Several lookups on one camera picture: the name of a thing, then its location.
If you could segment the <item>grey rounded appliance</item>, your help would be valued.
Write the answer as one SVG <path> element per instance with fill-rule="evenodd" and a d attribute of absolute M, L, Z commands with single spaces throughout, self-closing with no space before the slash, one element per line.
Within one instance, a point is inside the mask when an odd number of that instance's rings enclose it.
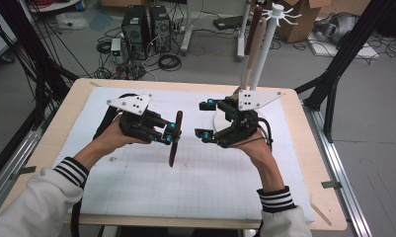
<path fill-rule="evenodd" d="M 313 33 L 320 33 L 328 41 L 339 45 L 355 27 L 359 16 L 347 12 L 331 13 L 328 17 L 316 21 Z"/>

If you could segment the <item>large cardboard box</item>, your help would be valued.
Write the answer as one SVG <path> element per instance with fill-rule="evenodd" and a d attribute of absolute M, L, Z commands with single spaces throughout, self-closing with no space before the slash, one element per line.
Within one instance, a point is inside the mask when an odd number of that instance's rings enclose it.
<path fill-rule="evenodd" d="M 286 42 L 299 42 L 308 38 L 314 22 L 322 7 L 329 6 L 332 0 L 251 0 L 255 5 L 271 9 L 273 3 L 280 4 L 285 10 L 292 9 L 291 16 L 300 15 L 299 18 L 289 19 L 291 25 L 280 20 L 276 35 Z"/>

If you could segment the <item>flat black device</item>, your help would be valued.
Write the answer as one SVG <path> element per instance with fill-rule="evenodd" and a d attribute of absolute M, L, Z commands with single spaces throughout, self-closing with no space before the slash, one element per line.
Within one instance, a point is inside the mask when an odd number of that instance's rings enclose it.
<path fill-rule="evenodd" d="M 220 18 L 212 21 L 213 25 L 220 31 L 228 30 L 228 29 L 241 29 L 242 22 L 243 22 L 242 16 Z"/>

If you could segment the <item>person's right hand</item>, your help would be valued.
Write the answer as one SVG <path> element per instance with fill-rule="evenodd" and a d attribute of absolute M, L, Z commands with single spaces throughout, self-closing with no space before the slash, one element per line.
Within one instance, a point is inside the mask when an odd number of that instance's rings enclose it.
<path fill-rule="evenodd" d="M 233 144 L 232 148 L 240 149 L 247 154 L 258 170 L 266 170 L 274 161 L 271 149 L 259 128 L 249 138 Z"/>

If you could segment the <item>black metal frame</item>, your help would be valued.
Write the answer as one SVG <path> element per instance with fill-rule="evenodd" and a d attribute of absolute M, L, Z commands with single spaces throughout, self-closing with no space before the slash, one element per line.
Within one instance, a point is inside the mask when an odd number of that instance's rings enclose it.
<path fill-rule="evenodd" d="M 396 0 L 370 0 L 326 70 L 317 78 L 294 89 L 297 94 L 312 89 L 310 96 L 303 101 L 303 105 L 313 111 L 319 112 L 322 103 L 327 100 L 323 131 L 329 141 L 333 141 L 332 126 L 339 81 L 395 3 Z"/>
<path fill-rule="evenodd" d="M 36 85 L 34 91 L 36 106 L 33 110 L 33 119 L 34 126 L 39 127 L 45 121 L 44 114 L 47 106 L 51 102 L 60 104 L 67 96 L 70 87 L 64 79 L 75 82 L 78 76 L 60 66 L 48 54 L 19 0 L 0 0 L 0 16 L 26 53 L 26 56 L 21 54 L 0 26 L 0 38 L 15 53 L 27 78 Z"/>

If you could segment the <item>metal ladle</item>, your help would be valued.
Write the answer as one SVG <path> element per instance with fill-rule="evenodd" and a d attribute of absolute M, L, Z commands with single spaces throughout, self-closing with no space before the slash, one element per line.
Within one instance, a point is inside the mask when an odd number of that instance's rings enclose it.
<path fill-rule="evenodd" d="M 254 9 L 254 13 L 253 13 L 253 18 L 252 18 L 252 22 L 251 22 L 251 26 L 250 26 L 250 30 L 248 33 L 248 38 L 247 38 L 247 42 L 245 45 L 245 49 L 244 49 L 244 61 L 243 61 L 243 69 L 242 69 L 242 74 L 241 74 L 241 84 L 239 86 L 239 90 L 246 90 L 247 86 L 248 86 L 248 77 L 249 77 L 249 72 L 250 72 L 250 54 L 251 54 L 251 49 L 252 49 L 252 44 L 253 44 L 253 40 L 254 40 L 254 35 L 255 35 L 255 31 L 256 28 L 260 22 L 260 18 L 262 16 L 263 13 L 263 8 L 260 6 L 257 6 Z"/>

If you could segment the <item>white-legged desk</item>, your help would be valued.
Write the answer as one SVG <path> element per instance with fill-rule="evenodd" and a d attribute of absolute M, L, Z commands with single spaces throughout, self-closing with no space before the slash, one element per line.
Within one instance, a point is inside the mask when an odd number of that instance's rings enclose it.
<path fill-rule="evenodd" d="M 191 41 L 191 37 L 193 34 L 194 26 L 193 26 L 193 21 L 191 19 L 192 16 L 192 1 L 193 0 L 186 0 L 186 7 L 187 7 L 187 23 L 186 23 L 186 31 L 184 34 L 184 38 L 182 41 L 182 45 L 180 47 L 180 51 L 182 54 L 185 54 L 188 51 L 189 44 Z M 251 0 L 246 0 L 246 4 L 244 7 L 243 15 L 242 15 L 242 23 L 241 27 L 239 28 L 238 31 L 238 36 L 237 36 L 237 59 L 239 61 L 244 60 L 244 47 L 245 47 L 245 30 L 247 26 L 247 20 L 250 14 L 250 8 L 252 5 Z"/>

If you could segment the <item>round white table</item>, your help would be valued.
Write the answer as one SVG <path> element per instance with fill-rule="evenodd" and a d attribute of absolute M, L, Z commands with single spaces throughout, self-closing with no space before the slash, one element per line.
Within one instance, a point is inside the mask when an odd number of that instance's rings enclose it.
<path fill-rule="evenodd" d="M 29 10 L 31 12 L 51 12 L 56 10 L 61 10 L 67 7 L 74 7 L 78 11 L 84 11 L 86 9 L 86 4 L 84 0 L 53 0 L 50 4 L 46 5 L 34 5 L 33 3 L 28 3 Z"/>

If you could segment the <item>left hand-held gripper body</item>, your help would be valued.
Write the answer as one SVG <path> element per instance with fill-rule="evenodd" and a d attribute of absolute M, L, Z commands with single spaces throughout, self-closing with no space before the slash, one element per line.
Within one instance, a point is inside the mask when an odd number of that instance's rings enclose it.
<path fill-rule="evenodd" d="M 148 109 L 151 99 L 151 94 L 125 94 L 107 100 L 110 108 L 121 111 L 119 127 L 124 135 L 152 142 L 153 135 L 161 133 L 154 129 L 154 122 L 163 118 Z"/>

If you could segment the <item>metal clamp bracket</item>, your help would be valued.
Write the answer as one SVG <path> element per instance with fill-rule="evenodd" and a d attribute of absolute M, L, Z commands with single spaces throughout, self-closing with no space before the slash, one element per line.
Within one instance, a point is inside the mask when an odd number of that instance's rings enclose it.
<path fill-rule="evenodd" d="M 322 182 L 321 185 L 324 189 L 334 189 L 334 190 L 340 189 L 342 187 L 342 184 L 336 181 Z"/>
<path fill-rule="evenodd" d="M 13 174 L 10 175 L 9 180 L 17 181 L 21 175 L 30 174 L 30 173 L 35 172 L 36 168 L 37 168 L 37 166 L 20 168 L 16 173 L 13 173 Z"/>

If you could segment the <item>white utensil rack stand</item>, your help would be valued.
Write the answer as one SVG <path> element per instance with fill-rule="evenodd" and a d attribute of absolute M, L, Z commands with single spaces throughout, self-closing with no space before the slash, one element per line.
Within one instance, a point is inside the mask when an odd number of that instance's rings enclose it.
<path fill-rule="evenodd" d="M 271 48 L 271 44 L 272 44 L 276 29 L 277 29 L 277 27 L 279 27 L 279 21 L 284 20 L 291 25 L 289 18 L 292 18 L 292 19 L 299 18 L 299 15 L 291 16 L 290 12 L 291 12 L 291 9 L 285 10 L 282 5 L 277 4 L 277 3 L 272 4 L 271 10 L 263 9 L 261 18 L 265 18 L 267 20 L 265 35 L 263 36 L 263 41 L 261 43 L 259 53 L 256 57 L 255 67 L 253 68 L 253 71 L 251 73 L 248 88 L 246 90 L 242 90 L 242 91 L 258 91 L 257 87 L 258 87 L 258 84 L 259 84 L 259 81 L 261 78 L 263 68 L 266 63 L 268 53 Z M 221 118 L 220 111 L 217 110 L 214 120 L 220 119 L 220 118 Z"/>

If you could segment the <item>small white power box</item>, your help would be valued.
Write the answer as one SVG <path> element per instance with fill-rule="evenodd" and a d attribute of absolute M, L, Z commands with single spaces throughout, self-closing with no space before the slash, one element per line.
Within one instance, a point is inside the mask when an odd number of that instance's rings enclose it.
<path fill-rule="evenodd" d="M 114 57 L 121 56 L 121 39 L 112 39 L 111 53 Z"/>

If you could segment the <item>clear plastic bag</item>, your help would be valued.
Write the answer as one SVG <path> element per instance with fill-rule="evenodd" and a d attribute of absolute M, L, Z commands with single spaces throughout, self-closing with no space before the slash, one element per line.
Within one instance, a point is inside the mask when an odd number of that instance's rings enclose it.
<path fill-rule="evenodd" d="M 56 15 L 55 20 L 64 30 L 81 30 L 88 27 L 87 19 L 79 12 L 62 13 Z"/>

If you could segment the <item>brown wooden spoon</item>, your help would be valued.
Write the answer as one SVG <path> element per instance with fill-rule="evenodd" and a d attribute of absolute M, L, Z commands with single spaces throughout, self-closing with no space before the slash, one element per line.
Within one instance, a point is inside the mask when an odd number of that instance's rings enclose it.
<path fill-rule="evenodd" d="M 175 139 L 172 143 L 170 155 L 169 155 L 169 166 L 171 168 L 173 168 L 173 166 L 174 166 L 175 157 L 176 157 L 177 149 L 178 149 L 178 142 L 180 140 L 181 133 L 182 133 L 181 132 L 182 120 L 183 120 L 183 112 L 177 111 L 176 121 L 175 121 L 175 129 L 174 129 Z"/>

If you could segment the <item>black computer tower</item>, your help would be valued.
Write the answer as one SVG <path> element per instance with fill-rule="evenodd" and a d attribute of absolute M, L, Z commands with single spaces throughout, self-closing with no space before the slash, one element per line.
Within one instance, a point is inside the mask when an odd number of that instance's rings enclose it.
<path fill-rule="evenodd" d="M 166 8 L 155 5 L 149 8 L 152 41 L 156 52 L 171 50 L 171 20 Z"/>
<path fill-rule="evenodd" d="M 146 47 L 150 43 L 146 7 L 129 5 L 124 13 L 121 29 L 129 56 L 138 60 L 146 59 Z"/>

